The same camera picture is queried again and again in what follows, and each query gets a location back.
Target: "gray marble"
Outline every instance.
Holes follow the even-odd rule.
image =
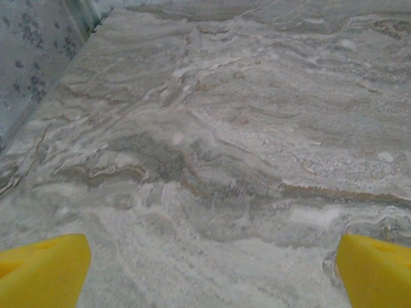
[[[0,248],[85,233],[83,308],[348,308],[340,236],[411,245],[410,16],[296,2],[114,10],[3,157]]]
[[[156,5],[156,4],[184,4],[194,2],[193,0],[86,0],[89,6],[93,7],[94,11],[101,18],[106,18],[111,11],[115,8],[129,8],[131,6],[146,6],[146,5]]]

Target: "marble floor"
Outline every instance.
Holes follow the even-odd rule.
[[[2,158],[0,248],[85,233],[79,308],[348,308],[340,236],[411,245],[411,15],[296,2],[114,10]]]

